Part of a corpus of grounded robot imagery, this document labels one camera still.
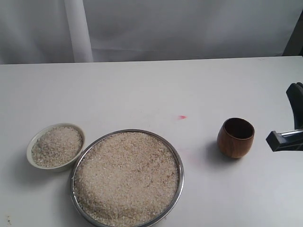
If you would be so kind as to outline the brown wooden cup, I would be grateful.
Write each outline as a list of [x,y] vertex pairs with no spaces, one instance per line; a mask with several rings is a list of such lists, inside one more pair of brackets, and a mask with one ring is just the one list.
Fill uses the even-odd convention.
[[227,157],[242,158],[249,152],[254,135],[255,130],[250,122],[242,118],[229,118],[219,130],[217,145]]

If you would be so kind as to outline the large steel rice tray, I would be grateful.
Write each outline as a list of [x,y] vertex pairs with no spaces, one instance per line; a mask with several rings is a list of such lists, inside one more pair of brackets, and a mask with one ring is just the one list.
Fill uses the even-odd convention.
[[184,168],[176,149],[144,130],[109,133],[87,146],[70,176],[76,210],[96,227],[150,227],[178,202]]

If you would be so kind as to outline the small white ceramic bowl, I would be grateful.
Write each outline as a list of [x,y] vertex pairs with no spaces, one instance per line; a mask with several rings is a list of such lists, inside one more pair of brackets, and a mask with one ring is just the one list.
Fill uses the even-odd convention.
[[77,125],[58,123],[38,132],[27,147],[27,160],[33,167],[63,172],[72,167],[85,145],[85,133]]

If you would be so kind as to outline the white backdrop curtain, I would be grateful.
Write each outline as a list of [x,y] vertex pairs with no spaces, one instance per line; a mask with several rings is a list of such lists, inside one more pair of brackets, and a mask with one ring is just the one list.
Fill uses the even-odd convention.
[[300,0],[3,0],[2,64],[280,56]]

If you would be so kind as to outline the dark stand post at right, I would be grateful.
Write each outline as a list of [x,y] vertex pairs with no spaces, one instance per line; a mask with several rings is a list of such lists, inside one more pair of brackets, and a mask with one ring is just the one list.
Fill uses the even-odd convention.
[[292,35],[285,47],[283,56],[302,56],[303,55],[303,12],[294,27]]

